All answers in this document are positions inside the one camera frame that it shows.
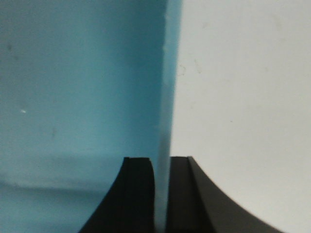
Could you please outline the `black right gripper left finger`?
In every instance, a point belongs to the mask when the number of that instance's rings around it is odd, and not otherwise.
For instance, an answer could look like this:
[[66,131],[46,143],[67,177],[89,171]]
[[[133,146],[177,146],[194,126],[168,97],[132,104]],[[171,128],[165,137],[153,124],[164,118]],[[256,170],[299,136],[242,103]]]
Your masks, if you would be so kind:
[[155,180],[149,158],[125,157],[113,185],[82,233],[152,233]]

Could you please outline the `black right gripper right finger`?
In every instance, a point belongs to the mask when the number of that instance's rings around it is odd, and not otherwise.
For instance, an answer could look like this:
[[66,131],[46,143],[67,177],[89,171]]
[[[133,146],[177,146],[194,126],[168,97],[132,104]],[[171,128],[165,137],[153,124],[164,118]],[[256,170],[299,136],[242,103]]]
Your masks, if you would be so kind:
[[226,195],[193,157],[171,157],[166,232],[277,233]]

